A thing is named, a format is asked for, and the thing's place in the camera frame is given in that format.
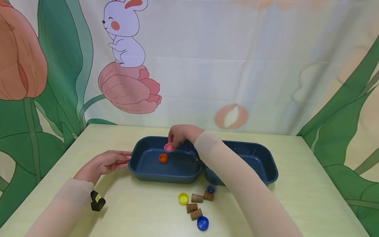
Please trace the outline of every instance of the dark blue bottle cap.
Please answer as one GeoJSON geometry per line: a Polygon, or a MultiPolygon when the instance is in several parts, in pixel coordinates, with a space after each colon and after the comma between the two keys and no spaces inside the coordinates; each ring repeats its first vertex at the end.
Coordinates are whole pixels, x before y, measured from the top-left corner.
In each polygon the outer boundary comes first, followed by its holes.
{"type": "Polygon", "coordinates": [[[209,226],[209,221],[207,217],[199,217],[197,220],[197,228],[201,231],[206,231],[209,226]]]}
{"type": "Polygon", "coordinates": [[[215,192],[216,192],[216,187],[214,185],[212,185],[212,184],[208,185],[207,186],[207,192],[209,192],[209,193],[211,193],[211,194],[214,195],[215,192]]]}

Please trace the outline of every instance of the cork stopper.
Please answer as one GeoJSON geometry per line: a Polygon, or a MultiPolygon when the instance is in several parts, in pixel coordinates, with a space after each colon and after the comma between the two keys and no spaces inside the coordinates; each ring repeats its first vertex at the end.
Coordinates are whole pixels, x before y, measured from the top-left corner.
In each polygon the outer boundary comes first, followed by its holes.
{"type": "Polygon", "coordinates": [[[197,195],[197,194],[192,194],[191,202],[199,202],[203,203],[203,196],[197,195]]]}
{"type": "Polygon", "coordinates": [[[187,213],[191,213],[197,210],[197,204],[196,203],[191,203],[186,205],[187,208],[187,213]]]}
{"type": "Polygon", "coordinates": [[[201,212],[201,209],[197,209],[196,211],[191,212],[191,219],[193,221],[197,220],[199,217],[202,217],[202,216],[203,216],[203,213],[201,212]]]}
{"type": "Polygon", "coordinates": [[[213,199],[215,199],[215,196],[213,194],[205,191],[204,199],[213,202],[213,199]]]}

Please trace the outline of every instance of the light green table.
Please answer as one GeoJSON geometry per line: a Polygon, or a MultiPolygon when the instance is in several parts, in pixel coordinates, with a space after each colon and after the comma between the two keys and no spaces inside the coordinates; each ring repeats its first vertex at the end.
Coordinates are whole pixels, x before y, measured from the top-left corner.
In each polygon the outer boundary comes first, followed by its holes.
{"type": "MultiPolygon", "coordinates": [[[[23,236],[64,182],[92,157],[106,150],[131,151],[143,137],[167,134],[168,129],[91,124],[4,224],[0,236],[23,236]]],[[[301,137],[215,134],[223,140],[260,143],[271,151],[279,178],[270,189],[304,236],[368,236],[301,137]]],[[[106,206],[100,213],[88,212],[72,236],[252,236],[226,187],[218,187],[213,202],[199,205],[210,227],[206,232],[197,229],[177,197],[181,192],[201,194],[207,185],[203,174],[191,185],[139,181],[129,170],[103,176],[96,190],[106,199],[106,206]]]]}

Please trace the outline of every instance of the plastic tray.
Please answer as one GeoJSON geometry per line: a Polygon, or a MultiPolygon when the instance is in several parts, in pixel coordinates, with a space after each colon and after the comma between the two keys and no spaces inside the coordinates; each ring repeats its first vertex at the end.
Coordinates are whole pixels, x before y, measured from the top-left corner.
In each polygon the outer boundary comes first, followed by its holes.
{"type": "Polygon", "coordinates": [[[196,180],[201,167],[196,159],[195,147],[189,141],[173,152],[166,152],[167,137],[145,137],[139,140],[132,152],[129,169],[139,180],[190,184],[196,180]],[[166,153],[166,163],[159,155],[166,153]]]}
{"type": "MultiPolygon", "coordinates": [[[[278,179],[278,169],[271,152],[267,148],[257,143],[223,142],[248,163],[266,185],[272,184],[278,179]]],[[[220,178],[208,167],[205,168],[205,178],[213,185],[225,186],[220,178]]]]}

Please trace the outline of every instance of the printed backdrop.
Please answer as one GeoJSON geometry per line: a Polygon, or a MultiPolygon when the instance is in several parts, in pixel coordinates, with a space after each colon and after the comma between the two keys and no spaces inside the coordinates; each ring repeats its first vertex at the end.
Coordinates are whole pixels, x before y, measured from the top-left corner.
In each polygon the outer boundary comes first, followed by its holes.
{"type": "Polygon", "coordinates": [[[376,0],[0,0],[0,226],[90,123],[303,136],[379,235],[376,0]]]}

